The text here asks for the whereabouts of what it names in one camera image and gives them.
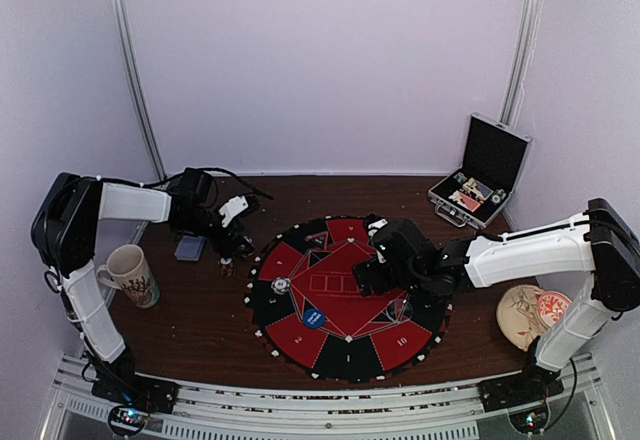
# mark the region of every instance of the briefcase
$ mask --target briefcase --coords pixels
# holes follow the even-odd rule
[[[531,137],[472,113],[462,165],[429,190],[436,214],[456,227],[486,228],[511,199]]]

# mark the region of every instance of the white robotic arm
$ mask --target white robotic arm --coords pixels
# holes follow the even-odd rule
[[[135,375],[133,355],[100,294],[93,263],[97,224],[103,219],[168,222],[175,232],[207,237],[221,261],[225,260],[228,272],[235,255],[253,252],[250,239],[239,233],[239,219],[259,205],[253,195],[247,195],[210,211],[202,204],[213,178],[204,169],[187,169],[176,177],[174,184],[162,191],[124,180],[62,173],[31,230],[32,241],[48,267],[45,278],[60,295],[67,317],[80,332],[96,368],[94,395],[127,404],[137,399],[141,405],[153,398],[156,408],[164,412],[171,411],[168,399],[174,397],[175,384],[150,382]],[[250,183],[238,181],[257,195],[272,198]]]
[[[513,380],[483,382],[485,408],[542,398],[570,358],[620,312],[640,305],[640,244],[603,199],[585,213],[515,233],[454,240],[438,250],[406,219],[370,216],[365,226],[383,256],[354,267],[363,295],[397,286],[416,295],[448,296],[464,287],[485,288],[507,280],[583,271],[587,279],[571,306],[536,339],[527,364]]]

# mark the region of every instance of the light purple wall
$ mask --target light purple wall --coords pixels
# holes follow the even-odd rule
[[[449,171],[523,0],[127,0],[167,170]]]
[[[34,438],[64,351],[79,347],[42,280],[31,221],[63,170],[150,180],[109,0],[0,0],[0,437]],[[101,228],[98,259],[131,224]]]
[[[534,137],[510,214],[526,228],[608,199],[640,233],[640,0],[543,0],[519,130]],[[542,277],[575,294],[583,275]],[[640,311],[589,346],[623,425],[636,439]]]

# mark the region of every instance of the red and black circular mat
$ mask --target red and black circular mat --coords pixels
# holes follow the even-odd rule
[[[450,298],[394,289],[362,297],[351,268],[376,255],[361,218],[327,217],[295,225],[256,258],[245,303],[255,335],[271,355],[313,378],[367,382],[421,362],[440,343]],[[287,293],[271,282],[290,279]],[[321,328],[303,323],[320,310]]]

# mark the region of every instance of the ceramic mug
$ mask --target ceramic mug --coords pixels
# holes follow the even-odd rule
[[[160,299],[158,284],[137,245],[116,248],[107,263],[96,269],[96,278],[107,287],[122,290],[140,308],[153,307]]]

